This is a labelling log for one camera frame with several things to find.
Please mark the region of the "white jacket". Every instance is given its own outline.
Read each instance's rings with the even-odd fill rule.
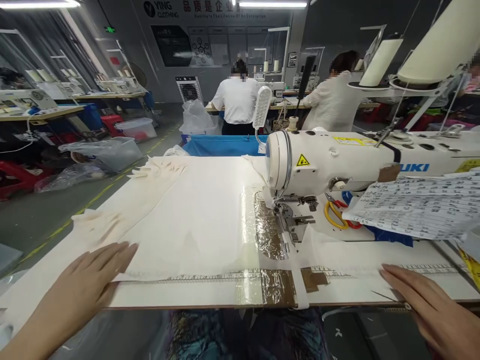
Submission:
[[[307,108],[312,108],[303,123],[302,130],[323,127],[329,132],[351,132],[354,117],[364,98],[361,90],[348,86],[352,74],[344,71],[337,77],[321,82],[303,99]]]

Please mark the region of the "curtain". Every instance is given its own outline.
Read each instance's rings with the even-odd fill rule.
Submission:
[[[42,59],[39,61],[18,35],[0,34],[0,57],[14,70],[23,73],[27,80],[31,79],[25,70],[47,67],[46,70],[53,72],[59,80],[67,81],[61,69],[67,70],[71,66],[68,66],[63,59],[51,58],[51,56],[61,56],[63,51],[87,85],[94,90],[98,89],[94,81],[98,71],[58,10],[4,11],[0,9],[0,24],[1,29],[20,31]]]

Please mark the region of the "warning label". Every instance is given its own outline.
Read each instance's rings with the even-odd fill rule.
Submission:
[[[460,167],[455,171],[456,173],[466,173],[473,168],[480,167],[480,159],[471,159],[464,161]]]
[[[310,165],[309,161],[305,158],[303,154],[300,155],[300,158],[296,162],[297,166],[307,166]]]
[[[375,140],[357,137],[334,137],[334,139],[344,145],[375,146],[377,143]]]

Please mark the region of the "juki logo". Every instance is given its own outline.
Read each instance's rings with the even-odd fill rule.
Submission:
[[[404,172],[426,172],[430,164],[400,164],[400,171]]]

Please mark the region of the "yellow floor line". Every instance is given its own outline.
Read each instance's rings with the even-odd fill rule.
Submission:
[[[177,125],[175,127],[173,127],[169,132],[166,133],[166,135],[164,137],[162,137],[155,145],[153,145],[145,154],[145,156],[147,154],[150,154],[157,146],[159,146],[171,133],[173,133],[175,130],[177,130],[178,128],[180,127],[180,125]],[[93,199],[91,199],[81,210],[77,211],[75,213],[75,215],[79,215],[79,214],[82,214],[86,209],[88,209],[94,202],[96,202],[98,199],[100,199],[100,197],[105,194],[113,185],[115,185],[115,183],[117,181],[119,181],[120,179],[122,179],[125,175],[127,175],[127,173],[129,173],[136,165],[138,162],[140,162],[144,157],[142,157],[140,160],[136,161],[132,166],[130,166],[129,168],[127,168],[124,172],[122,172],[120,175],[118,175],[113,181],[111,184],[109,184],[107,187],[105,187],[102,191],[100,191],[100,193],[98,193],[97,196],[95,196]],[[30,259],[32,256],[34,256],[36,253],[38,253],[41,249],[43,249],[45,247],[45,245],[47,245],[55,236],[57,236],[58,234],[60,234],[66,227],[68,227],[70,225],[70,223],[72,222],[72,219],[69,218],[62,226],[60,226],[57,230],[55,230],[54,232],[52,232],[52,234],[46,238],[45,242],[38,246],[37,248],[35,248],[34,250],[32,250],[27,256],[25,256],[22,260],[20,260],[20,262],[18,263],[18,265],[20,265],[21,263],[23,263],[24,261],[26,261],[27,259]]]

